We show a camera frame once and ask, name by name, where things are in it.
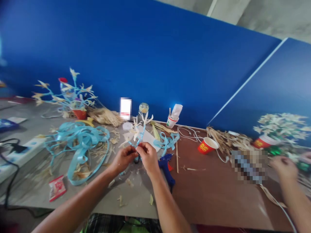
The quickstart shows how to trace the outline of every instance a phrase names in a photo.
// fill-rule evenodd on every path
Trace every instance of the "wooden stick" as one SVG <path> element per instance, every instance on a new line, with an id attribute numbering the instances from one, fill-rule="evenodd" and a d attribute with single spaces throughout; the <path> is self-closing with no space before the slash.
<path id="1" fill-rule="evenodd" d="M 177 173 L 179 173 L 179 170 L 178 170 L 178 141 L 176 142 L 176 162 L 177 162 Z"/>

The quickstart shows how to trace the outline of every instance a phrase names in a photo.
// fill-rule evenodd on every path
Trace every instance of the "blue glue gun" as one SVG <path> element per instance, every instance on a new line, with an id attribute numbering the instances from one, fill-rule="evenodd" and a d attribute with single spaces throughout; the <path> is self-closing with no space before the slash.
<path id="1" fill-rule="evenodd" d="M 168 170 L 168 162 L 171 160 L 171 158 L 172 158 L 172 154 L 167 154 L 167 155 L 163 156 L 162 158 L 160 158 L 158 163 L 159 163 L 159 167 L 162 168 L 162 170 L 164 172 L 165 178 L 166 178 L 167 183 L 168 183 L 170 190 L 172 192 L 173 187 L 175 185 L 175 180 L 173 179 L 170 171 Z"/>

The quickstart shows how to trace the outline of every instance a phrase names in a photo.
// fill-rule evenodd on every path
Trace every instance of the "bottle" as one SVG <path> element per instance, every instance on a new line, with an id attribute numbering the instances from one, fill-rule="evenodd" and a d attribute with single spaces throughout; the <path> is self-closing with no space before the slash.
<path id="1" fill-rule="evenodd" d="M 149 105 L 147 103 L 141 103 L 139 105 L 139 110 L 138 110 L 138 121 L 137 123 L 141 122 L 143 119 L 142 119 L 142 116 L 143 118 L 145 119 L 146 117 L 146 114 L 147 112 L 149 111 Z"/>
<path id="2" fill-rule="evenodd" d="M 68 83 L 67 79 L 59 78 L 58 81 L 61 83 L 60 88 L 61 88 L 62 95 L 66 97 L 69 101 L 73 101 L 75 90 L 71 88 L 69 90 L 63 91 L 63 88 L 67 87 L 66 85 L 64 85 L 64 83 Z"/>

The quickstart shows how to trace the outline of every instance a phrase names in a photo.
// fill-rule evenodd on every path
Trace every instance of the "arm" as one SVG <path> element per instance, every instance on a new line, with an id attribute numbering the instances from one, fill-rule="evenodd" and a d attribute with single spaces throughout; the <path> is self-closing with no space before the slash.
<path id="1" fill-rule="evenodd" d="M 162 231 L 191 232 L 189 223 L 174 201 L 160 172 L 156 150 L 147 142 L 140 143 L 136 150 L 152 182 Z"/>
<path id="2" fill-rule="evenodd" d="M 283 156 L 275 157 L 271 165 L 278 173 L 285 203 L 298 231 L 310 232 L 311 202 L 298 185 L 296 165 Z"/>
<path id="3" fill-rule="evenodd" d="M 134 147 L 128 146 L 120 150 L 112 164 L 103 173 L 77 195 L 55 209 L 34 229 L 33 233 L 74 232 L 103 198 L 109 183 L 137 156 Z"/>

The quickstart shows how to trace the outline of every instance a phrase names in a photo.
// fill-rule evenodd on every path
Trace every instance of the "table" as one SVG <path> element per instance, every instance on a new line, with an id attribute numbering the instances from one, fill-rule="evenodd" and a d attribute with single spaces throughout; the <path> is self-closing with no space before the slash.
<path id="1" fill-rule="evenodd" d="M 2 118 L 11 116 L 28 118 L 21 124 L 21 129 L 0 134 L 1 140 L 19 138 L 21 144 L 24 144 L 37 134 L 48 134 L 51 126 L 58 127 L 65 121 L 72 121 L 61 117 L 52 119 L 40 117 L 50 107 L 55 109 L 54 105 L 44 104 L 35 107 L 34 104 L 27 104 L 1 111 Z M 124 140 L 123 130 L 119 128 L 119 132 L 121 139 L 118 144 Z M 201 132 L 199 135 L 206 136 L 206 133 Z M 185 138 L 178 141 L 179 166 L 185 165 L 187 168 L 206 170 L 185 171 L 179 168 L 179 174 L 177 174 L 176 151 L 173 151 L 174 155 L 170 162 L 170 165 L 174 167 L 171 174 L 176 180 L 173 196 L 190 223 L 291 231 L 282 210 L 271 203 L 258 186 L 239 182 L 236 173 L 230 168 L 230 163 L 222 163 L 215 152 L 208 155 L 200 154 L 197 151 L 198 145 L 198 142 Z M 46 180 L 36 177 L 44 163 L 48 163 L 48 158 L 47 151 L 43 150 L 20 169 L 17 183 L 11 191 L 10 205 L 54 209 L 84 188 L 85 185 L 73 186 L 65 179 L 67 193 L 50 203 L 48 182 L 52 178 Z M 66 174 L 69 163 L 70 156 L 62 158 L 53 171 L 54 177 Z M 136 173 L 141 165 L 141 163 L 133 164 L 126 175 L 118 176 L 113 188 L 107 190 L 94 212 L 158 218 L 156 206 L 149 204 L 150 194 L 153 195 L 150 179 L 144 170 Z M 101 167 L 97 174 L 103 170 L 105 167 Z M 125 183 L 127 178 L 134 184 L 133 188 Z M 0 185 L 0 195 L 4 194 L 8 180 Z M 281 190 L 276 181 L 269 179 L 265 186 L 277 200 L 282 201 Z M 126 206 L 119 207 L 117 199 L 120 195 L 123 196 L 123 203 L 127 203 Z"/>

